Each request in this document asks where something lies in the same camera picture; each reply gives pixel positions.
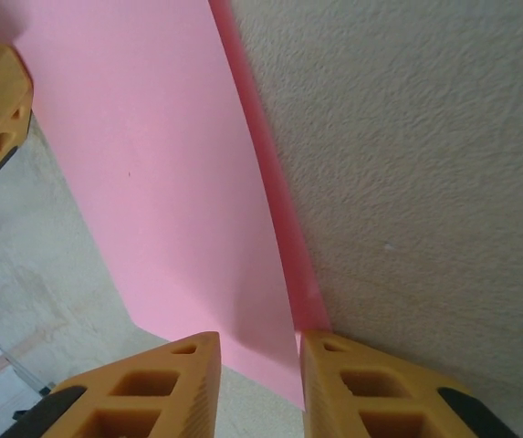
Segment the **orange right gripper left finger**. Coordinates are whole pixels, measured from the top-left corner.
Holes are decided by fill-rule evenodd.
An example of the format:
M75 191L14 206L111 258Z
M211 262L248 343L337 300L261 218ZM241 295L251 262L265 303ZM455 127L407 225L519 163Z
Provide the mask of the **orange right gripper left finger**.
M221 378L207 331L61 382L12 426L14 437L212 437Z

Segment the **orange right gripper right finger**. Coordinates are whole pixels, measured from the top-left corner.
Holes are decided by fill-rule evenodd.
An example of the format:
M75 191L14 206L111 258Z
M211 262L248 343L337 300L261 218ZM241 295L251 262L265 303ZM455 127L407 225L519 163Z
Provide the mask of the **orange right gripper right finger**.
M301 337L307 437L513 437L460 382L326 331Z

